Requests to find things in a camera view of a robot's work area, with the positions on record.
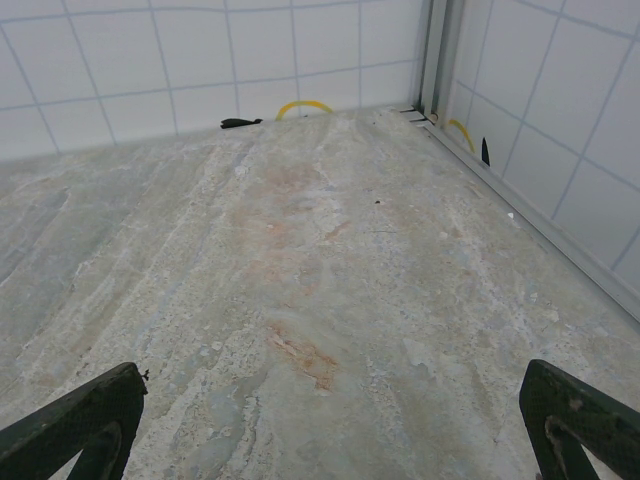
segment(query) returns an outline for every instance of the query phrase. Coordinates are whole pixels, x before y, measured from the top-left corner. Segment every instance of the yellow cable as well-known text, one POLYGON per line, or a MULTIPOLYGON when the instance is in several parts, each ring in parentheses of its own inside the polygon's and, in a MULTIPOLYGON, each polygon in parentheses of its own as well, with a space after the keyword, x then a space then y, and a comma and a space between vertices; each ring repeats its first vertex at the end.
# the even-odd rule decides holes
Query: yellow cable
POLYGON ((333 113, 333 110, 327 107, 324 103, 316 102, 315 100, 298 100, 297 102, 287 103, 284 107, 282 107, 278 112, 278 115, 276 116, 276 120, 282 120, 284 114, 291 110, 293 107, 302 106, 321 108, 327 113, 333 113))
POLYGON ((458 130, 462 132, 462 134, 464 135, 464 138, 466 138, 467 142, 469 143, 469 148, 471 149, 471 153, 476 153, 476 148, 473 146, 473 141, 471 140, 471 137, 469 136, 469 132, 467 132, 467 129, 464 128, 464 125, 462 125, 455 118, 452 118, 451 120, 449 120, 449 125, 453 125, 454 127, 457 127, 458 130))

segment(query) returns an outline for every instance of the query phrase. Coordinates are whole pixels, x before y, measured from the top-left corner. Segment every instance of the white tile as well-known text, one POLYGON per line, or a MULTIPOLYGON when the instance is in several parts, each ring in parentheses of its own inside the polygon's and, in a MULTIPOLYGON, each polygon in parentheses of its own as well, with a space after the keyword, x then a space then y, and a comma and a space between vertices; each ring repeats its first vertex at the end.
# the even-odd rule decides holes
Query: white tile
POLYGON ((0 65, 2 65, 2 88, 0 88, 0 108, 30 105, 33 98, 29 92, 18 65, 11 55, 9 46, 0 36, 0 65))
POLYGON ((358 66, 357 5, 298 9, 294 20, 298 73, 358 66))
POLYGON ((325 5, 327 3, 349 3, 353 0, 293 0, 293 4, 297 6, 308 5, 325 5))
POLYGON ((0 159, 55 153, 56 149, 35 107, 0 112, 0 159))
POLYGON ((522 127, 504 179, 551 217, 578 157, 529 127, 522 127))
POLYGON ((447 107, 447 123, 445 129, 460 145, 470 150, 462 132, 455 126, 449 124, 450 120, 457 120, 466 128, 467 114, 471 104, 471 92, 457 83, 453 83, 451 88, 449 106, 447 107))
POLYGON ((499 108, 476 96, 469 116, 469 135, 476 147, 476 154, 482 155, 482 139, 487 139, 491 170, 502 175, 516 139, 520 122, 499 108))
POLYGON ((555 19, 511 0, 495 0, 477 91, 522 116, 555 19))
POLYGON ((288 7, 289 0, 227 0, 229 10, 253 10, 261 8, 288 7))
POLYGON ((42 111, 62 151, 113 143, 97 100, 46 105, 42 111))
POLYGON ((151 13, 73 18, 101 95, 166 88, 151 13))
POLYGON ((245 83, 238 86, 238 95, 241 118, 275 120, 282 107, 297 100, 296 81, 245 83))
MULTIPOLYGON (((300 99, 322 102, 334 112, 358 108, 358 71, 327 73, 300 79, 300 99)), ((303 115, 324 113, 315 107, 302 107, 303 115)))
POLYGON ((225 118, 238 116, 233 85, 179 90, 173 102, 181 134, 218 128, 225 118))
POLYGON ((232 13, 229 22, 238 80, 295 74, 290 11, 232 13))
POLYGON ((605 265, 640 225, 640 193, 582 162, 555 221, 605 265))
POLYGON ((224 13, 156 12, 156 22, 172 87, 233 82, 224 13))
POLYGON ((636 43, 613 90, 587 157, 640 186, 640 45, 636 43))
POLYGON ((70 12, 104 12, 149 6, 146 0, 66 0, 66 2, 70 12))
POLYGON ((456 53, 455 77, 472 87, 476 80, 482 40, 489 21, 492 0, 465 2, 462 11, 462 25, 456 53))
POLYGON ((539 7, 548 8, 555 12, 559 12, 560 8, 562 7, 562 0, 527 0, 527 3, 537 5, 539 7))
POLYGON ((422 0, 362 4, 362 64, 414 60, 422 0))
POLYGON ((60 1, 19 0, 0 2, 0 19, 59 15, 64 13, 60 1))
POLYGON ((166 92, 106 98, 103 105, 118 143, 175 133, 166 92))
POLYGON ((362 69, 362 106, 410 103, 413 62, 362 69))
POLYGON ((224 10, 224 0, 151 0, 151 5, 162 7, 196 7, 224 10))
POLYGON ((640 295, 640 237, 635 242, 616 268, 616 273, 636 290, 640 295))
POLYGON ((67 19, 9 23, 4 28, 38 101, 95 96, 67 19))
POLYGON ((638 0, 567 0, 564 13, 572 17, 609 27, 619 32, 634 33, 640 20, 638 0))
POLYGON ((582 151, 629 41, 560 20, 526 120, 582 151))

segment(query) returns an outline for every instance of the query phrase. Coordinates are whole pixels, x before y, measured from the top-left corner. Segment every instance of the marble floor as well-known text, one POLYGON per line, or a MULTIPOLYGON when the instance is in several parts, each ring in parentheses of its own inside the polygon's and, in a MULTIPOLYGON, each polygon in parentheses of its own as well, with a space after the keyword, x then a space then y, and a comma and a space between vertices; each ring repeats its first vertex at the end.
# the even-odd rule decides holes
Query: marble floor
POLYGON ((388 109, 0 164, 0 426, 149 369, 140 479, 531 479, 546 359, 640 408, 640 336, 388 109))

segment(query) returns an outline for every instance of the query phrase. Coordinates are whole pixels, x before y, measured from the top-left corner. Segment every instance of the black object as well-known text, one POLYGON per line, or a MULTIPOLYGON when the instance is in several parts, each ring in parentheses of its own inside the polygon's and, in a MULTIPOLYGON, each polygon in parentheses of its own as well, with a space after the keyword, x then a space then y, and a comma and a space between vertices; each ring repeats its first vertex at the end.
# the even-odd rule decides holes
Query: black object
POLYGON ((532 360, 520 410, 544 480, 598 479, 581 445, 623 480, 640 479, 640 413, 543 361, 532 360))
POLYGON ((247 125, 258 125, 262 123, 261 118, 256 118, 253 122, 251 120, 242 120, 241 118, 227 118, 220 124, 220 128, 236 128, 246 127, 247 125))
POLYGON ((0 478, 49 478, 81 450, 68 478, 122 478, 146 393, 136 365, 123 363, 5 428, 0 478))
POLYGON ((489 148, 487 147, 486 138, 482 139, 482 161, 487 165, 487 167, 491 166, 491 160, 489 160, 489 148))

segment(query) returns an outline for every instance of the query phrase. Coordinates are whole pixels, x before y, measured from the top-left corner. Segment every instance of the white tile wall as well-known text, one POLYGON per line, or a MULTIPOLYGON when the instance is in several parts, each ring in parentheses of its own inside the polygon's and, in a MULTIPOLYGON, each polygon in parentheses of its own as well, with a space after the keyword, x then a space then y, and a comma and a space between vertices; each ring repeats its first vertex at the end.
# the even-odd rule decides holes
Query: white tile wall
POLYGON ((640 2, 464 8, 448 118, 477 146, 486 137, 492 170, 640 295, 640 2))
POLYGON ((411 102, 429 0, 0 2, 0 160, 411 102), (301 108, 288 116, 319 114, 301 108))

